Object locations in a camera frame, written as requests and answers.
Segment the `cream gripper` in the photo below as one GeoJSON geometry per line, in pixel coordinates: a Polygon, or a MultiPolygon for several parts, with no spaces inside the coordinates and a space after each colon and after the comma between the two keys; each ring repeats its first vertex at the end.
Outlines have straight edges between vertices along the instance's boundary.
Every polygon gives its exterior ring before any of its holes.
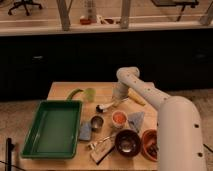
{"type": "Polygon", "coordinates": [[[113,88],[112,101],[118,106],[124,99],[128,97],[129,87],[123,83],[116,83],[113,88]]]}

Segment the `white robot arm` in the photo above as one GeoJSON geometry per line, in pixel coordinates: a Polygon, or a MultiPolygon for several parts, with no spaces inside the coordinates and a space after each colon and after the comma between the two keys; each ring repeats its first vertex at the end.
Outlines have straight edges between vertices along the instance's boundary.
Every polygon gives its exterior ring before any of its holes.
{"type": "Polygon", "coordinates": [[[157,171],[207,171],[201,118],[192,101],[171,96],[139,79],[137,67],[122,67],[113,99],[121,101],[132,88],[157,111],[157,171]]]}

